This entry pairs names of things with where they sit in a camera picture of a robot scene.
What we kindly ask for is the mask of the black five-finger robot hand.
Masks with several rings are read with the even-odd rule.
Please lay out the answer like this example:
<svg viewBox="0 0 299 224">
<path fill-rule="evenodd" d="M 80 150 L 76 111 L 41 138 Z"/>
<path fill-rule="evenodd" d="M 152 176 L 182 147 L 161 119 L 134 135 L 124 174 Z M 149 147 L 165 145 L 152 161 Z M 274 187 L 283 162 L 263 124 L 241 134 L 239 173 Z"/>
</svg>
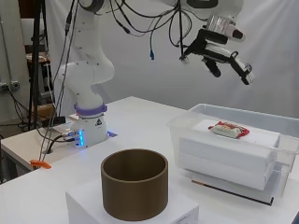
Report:
<svg viewBox="0 0 299 224">
<path fill-rule="evenodd" d="M 237 51 L 230 51 L 219 46 L 219 44 L 226 44 L 227 41 L 228 37 L 225 35 L 200 29 L 197 37 L 183 51 L 179 59 L 184 62 L 190 54 L 202 56 L 202 62 L 214 77 L 221 76 L 218 63 L 230 64 L 245 85 L 251 84 L 254 80 L 252 66 L 249 63 L 242 63 L 237 58 Z"/>
</svg>

